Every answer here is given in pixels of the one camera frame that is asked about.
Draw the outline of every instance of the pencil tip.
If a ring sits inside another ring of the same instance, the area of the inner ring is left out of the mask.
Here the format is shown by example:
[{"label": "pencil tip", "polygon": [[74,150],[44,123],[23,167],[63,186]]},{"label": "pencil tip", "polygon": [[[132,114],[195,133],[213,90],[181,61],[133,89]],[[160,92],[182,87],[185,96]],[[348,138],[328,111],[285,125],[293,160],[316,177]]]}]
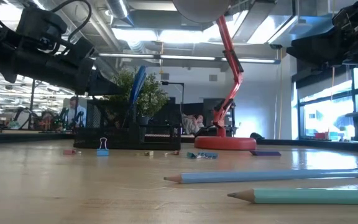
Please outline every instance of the pencil tip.
[{"label": "pencil tip", "polygon": [[229,197],[236,197],[237,194],[236,194],[236,193],[230,193],[230,194],[228,194],[227,196],[229,196]]}]

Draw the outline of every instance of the table surface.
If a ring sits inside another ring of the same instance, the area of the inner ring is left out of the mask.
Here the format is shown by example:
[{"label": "table surface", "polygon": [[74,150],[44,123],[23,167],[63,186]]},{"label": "table surface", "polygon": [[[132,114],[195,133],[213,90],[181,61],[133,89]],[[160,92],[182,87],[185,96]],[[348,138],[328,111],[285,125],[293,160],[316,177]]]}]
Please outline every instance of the table surface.
[{"label": "table surface", "polygon": [[0,144],[0,223],[358,223],[353,205],[253,205],[226,194],[256,187],[358,189],[358,179],[174,184],[164,176],[207,170],[351,169],[358,153],[262,146],[281,157],[217,151],[218,159],[187,159],[155,151],[96,150],[64,156],[71,140]]}]

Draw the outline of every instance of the pencil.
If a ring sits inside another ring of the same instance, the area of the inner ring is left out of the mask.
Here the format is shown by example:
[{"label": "pencil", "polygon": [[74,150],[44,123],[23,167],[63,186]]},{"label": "pencil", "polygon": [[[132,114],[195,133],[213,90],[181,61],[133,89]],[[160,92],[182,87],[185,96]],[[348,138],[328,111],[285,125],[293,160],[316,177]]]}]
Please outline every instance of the pencil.
[{"label": "pencil", "polygon": [[331,170],[268,170],[268,171],[226,171],[226,172],[192,172],[181,173],[172,177],[164,177],[177,183],[214,183],[214,182],[243,182],[260,180],[291,180],[309,178],[358,177],[357,169]]},{"label": "pencil", "polygon": [[358,190],[343,189],[250,189],[227,196],[264,204],[358,205]]}]

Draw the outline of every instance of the black desk organizer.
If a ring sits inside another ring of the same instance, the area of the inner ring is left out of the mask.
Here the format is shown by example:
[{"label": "black desk organizer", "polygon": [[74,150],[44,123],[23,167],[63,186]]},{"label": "black desk organizer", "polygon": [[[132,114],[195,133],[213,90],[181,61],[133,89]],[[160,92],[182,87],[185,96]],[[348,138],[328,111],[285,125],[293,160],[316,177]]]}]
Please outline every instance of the black desk organizer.
[{"label": "black desk organizer", "polygon": [[74,147],[96,149],[105,137],[108,149],[180,150],[180,124],[141,125],[128,107],[88,100],[86,127],[75,129]]}]

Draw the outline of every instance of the green plant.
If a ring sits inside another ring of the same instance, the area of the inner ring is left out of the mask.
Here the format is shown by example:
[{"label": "green plant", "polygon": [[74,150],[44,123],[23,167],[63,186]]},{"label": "green plant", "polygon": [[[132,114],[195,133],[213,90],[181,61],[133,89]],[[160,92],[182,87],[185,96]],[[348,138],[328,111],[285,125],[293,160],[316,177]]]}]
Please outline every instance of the green plant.
[{"label": "green plant", "polygon": [[[112,81],[121,87],[123,94],[109,96],[109,100],[118,104],[124,105],[129,102],[132,86],[135,81],[136,71],[123,68]],[[155,73],[150,73],[146,76],[144,85],[140,91],[139,97],[136,101],[138,115],[152,117],[158,112],[163,105],[168,101],[167,93],[160,89],[160,84],[156,80]]]}]

